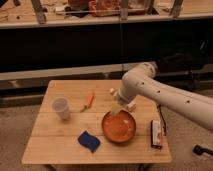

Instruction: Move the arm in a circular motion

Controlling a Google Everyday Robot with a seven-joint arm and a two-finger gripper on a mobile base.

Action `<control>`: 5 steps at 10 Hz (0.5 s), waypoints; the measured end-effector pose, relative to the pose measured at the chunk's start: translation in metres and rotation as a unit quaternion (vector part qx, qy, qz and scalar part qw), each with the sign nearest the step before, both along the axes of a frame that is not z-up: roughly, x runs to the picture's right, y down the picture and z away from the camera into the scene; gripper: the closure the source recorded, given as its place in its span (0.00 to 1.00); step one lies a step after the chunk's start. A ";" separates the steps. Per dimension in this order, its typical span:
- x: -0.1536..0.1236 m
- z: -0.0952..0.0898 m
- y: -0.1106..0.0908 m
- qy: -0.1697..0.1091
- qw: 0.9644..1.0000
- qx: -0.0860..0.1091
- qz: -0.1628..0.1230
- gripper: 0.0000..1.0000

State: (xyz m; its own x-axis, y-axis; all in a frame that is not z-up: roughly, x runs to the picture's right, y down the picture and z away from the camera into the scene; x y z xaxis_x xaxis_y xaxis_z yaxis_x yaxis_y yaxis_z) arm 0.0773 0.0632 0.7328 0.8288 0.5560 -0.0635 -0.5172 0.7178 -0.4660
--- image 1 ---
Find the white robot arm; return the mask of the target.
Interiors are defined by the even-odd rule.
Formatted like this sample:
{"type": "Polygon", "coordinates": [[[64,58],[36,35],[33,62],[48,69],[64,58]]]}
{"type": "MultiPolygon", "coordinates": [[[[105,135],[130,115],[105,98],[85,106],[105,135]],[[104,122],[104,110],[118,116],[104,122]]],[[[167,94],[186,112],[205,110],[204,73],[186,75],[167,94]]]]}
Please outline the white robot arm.
{"type": "Polygon", "coordinates": [[[154,79],[156,73],[154,62],[142,62],[127,71],[115,93],[117,103],[124,106],[137,95],[144,96],[213,132],[213,98],[160,83],[154,79]]]}

